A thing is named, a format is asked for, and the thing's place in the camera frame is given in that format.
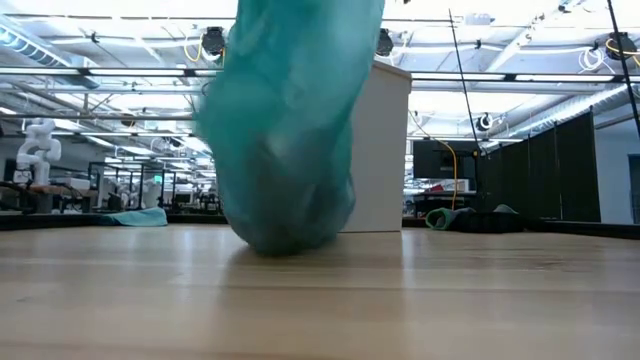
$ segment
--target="black partition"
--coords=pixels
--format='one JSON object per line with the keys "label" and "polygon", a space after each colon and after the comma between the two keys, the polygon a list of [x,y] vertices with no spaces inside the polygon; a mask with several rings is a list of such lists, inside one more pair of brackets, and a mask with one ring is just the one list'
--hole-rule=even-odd
{"label": "black partition", "polygon": [[503,146],[480,163],[485,211],[507,204],[533,218],[600,222],[591,113]]}

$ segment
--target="white robot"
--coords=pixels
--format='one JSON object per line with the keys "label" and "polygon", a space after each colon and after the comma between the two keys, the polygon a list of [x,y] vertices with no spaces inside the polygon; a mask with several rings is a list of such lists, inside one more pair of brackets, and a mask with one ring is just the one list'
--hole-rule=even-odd
{"label": "white robot", "polygon": [[51,133],[56,128],[53,119],[34,119],[27,126],[27,138],[18,149],[16,158],[16,171],[13,174],[13,182],[25,184],[31,179],[31,165],[35,165],[34,185],[49,185],[50,161],[58,161],[62,156],[60,141],[53,139]]}

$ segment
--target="cable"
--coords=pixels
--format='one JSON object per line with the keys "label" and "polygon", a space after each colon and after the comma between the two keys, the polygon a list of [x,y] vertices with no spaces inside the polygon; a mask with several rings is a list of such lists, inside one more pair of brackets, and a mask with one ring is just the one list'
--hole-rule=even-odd
{"label": "cable", "polygon": [[[607,42],[605,43],[605,45],[607,46],[607,49],[620,54],[620,49],[616,49],[613,46],[611,46],[611,42],[613,42],[613,39],[609,39],[607,40]],[[638,67],[640,67],[640,60],[638,60],[638,58],[636,57],[637,55],[640,55],[640,52],[638,51],[623,51],[625,53],[625,55],[632,55],[631,57],[633,58],[633,61],[636,62],[636,64],[638,65]]]}
{"label": "cable", "polygon": [[609,15],[611,16],[611,24],[613,25],[613,32],[615,34],[618,45],[620,46],[620,63],[622,64],[622,71],[624,73],[624,80],[627,85],[627,92],[629,93],[629,103],[631,104],[631,111],[633,112],[633,118],[636,122],[636,130],[638,131],[638,136],[640,136],[640,115],[638,115],[638,107],[635,101],[635,95],[633,93],[633,86],[631,85],[631,77],[629,76],[629,68],[627,67],[627,62],[624,58],[624,49],[622,48],[622,35],[620,35],[620,30],[618,29],[618,22],[616,21],[616,14],[613,10],[613,4],[611,0],[607,0],[607,5],[609,5]]}
{"label": "cable", "polygon": [[192,58],[191,55],[189,54],[189,49],[187,49],[187,41],[189,40],[189,37],[185,37],[184,38],[184,46],[182,47],[184,50],[184,55],[187,57],[187,59],[191,60],[192,62],[198,62],[200,60],[200,57],[202,56],[202,38],[204,37],[204,33],[200,34],[200,42],[198,43],[198,55],[196,55],[195,58]]}
{"label": "cable", "polygon": [[[613,42],[613,39],[609,39],[609,40],[607,40],[607,42],[605,42],[604,44],[605,44],[605,46],[607,47],[607,49],[609,49],[609,50],[611,50],[611,51],[613,51],[613,52],[620,53],[620,50],[619,50],[619,49],[616,49],[616,48],[614,48],[613,46],[611,46],[611,43],[612,43],[612,42]],[[624,54],[625,54],[625,55],[640,55],[640,52],[638,52],[638,51],[633,52],[633,51],[626,51],[626,50],[623,50],[623,52],[624,52]]]}
{"label": "cable", "polygon": [[[596,61],[594,63],[591,62],[590,58],[594,57]],[[582,54],[578,55],[578,64],[582,68],[580,74],[586,71],[596,71],[600,68],[600,66],[604,65],[612,74],[616,72],[606,63],[606,57],[602,50],[600,49],[586,49]]]}
{"label": "cable", "polygon": [[411,110],[408,110],[408,112],[409,112],[409,116],[411,116],[411,119],[416,124],[418,129],[420,129],[420,131],[422,131],[429,139],[433,139],[439,142],[440,144],[444,145],[447,149],[449,149],[449,151],[451,151],[451,156],[453,156],[453,199],[451,200],[451,210],[455,210],[456,197],[458,196],[458,158],[456,157],[456,152],[446,142],[438,140],[436,138],[432,138],[431,135],[427,134],[427,132],[424,131],[422,126],[420,126],[420,124],[418,123],[418,120],[416,120],[416,117],[413,116],[413,113],[411,112]]}
{"label": "cable", "polygon": [[467,111],[469,112],[469,124],[471,124],[471,130],[473,131],[473,139],[476,142],[478,148],[478,156],[482,154],[480,143],[478,142],[478,135],[476,134],[476,128],[473,126],[473,115],[471,114],[471,104],[469,103],[469,93],[467,92],[467,83],[464,81],[464,71],[462,70],[462,61],[460,60],[460,51],[458,50],[458,39],[456,37],[456,29],[453,23],[453,15],[451,14],[451,8],[449,8],[449,20],[451,21],[451,33],[453,34],[453,44],[456,46],[456,57],[458,59],[458,69],[460,70],[460,80],[462,81],[462,90],[464,91],[464,98],[467,101]]}

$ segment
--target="computer monitor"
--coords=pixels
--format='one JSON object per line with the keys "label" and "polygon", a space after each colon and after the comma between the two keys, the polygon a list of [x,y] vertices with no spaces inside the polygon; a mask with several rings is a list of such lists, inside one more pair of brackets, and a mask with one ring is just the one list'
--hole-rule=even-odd
{"label": "computer monitor", "polygon": [[[473,141],[447,141],[456,154],[458,179],[475,179]],[[453,179],[454,161],[451,150],[436,140],[413,142],[413,177],[415,179]]]}

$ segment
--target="teal cloth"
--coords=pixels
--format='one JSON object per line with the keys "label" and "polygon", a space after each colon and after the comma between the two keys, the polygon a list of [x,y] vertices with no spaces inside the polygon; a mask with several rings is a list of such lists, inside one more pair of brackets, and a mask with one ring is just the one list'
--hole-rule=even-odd
{"label": "teal cloth", "polygon": [[167,226],[167,214],[163,209],[158,207],[139,210],[126,211],[117,214],[104,215],[100,219],[102,225],[113,226],[137,226],[137,227],[154,227]]}
{"label": "teal cloth", "polygon": [[[433,230],[448,230],[453,220],[456,219],[458,214],[463,212],[475,212],[472,208],[462,208],[458,210],[451,210],[448,208],[440,208],[430,211],[425,218],[427,226]],[[498,205],[493,212],[517,214],[515,210],[507,205]]]}
{"label": "teal cloth", "polygon": [[355,204],[351,113],[384,0],[239,0],[225,69],[196,116],[233,230],[291,255],[336,237]]}

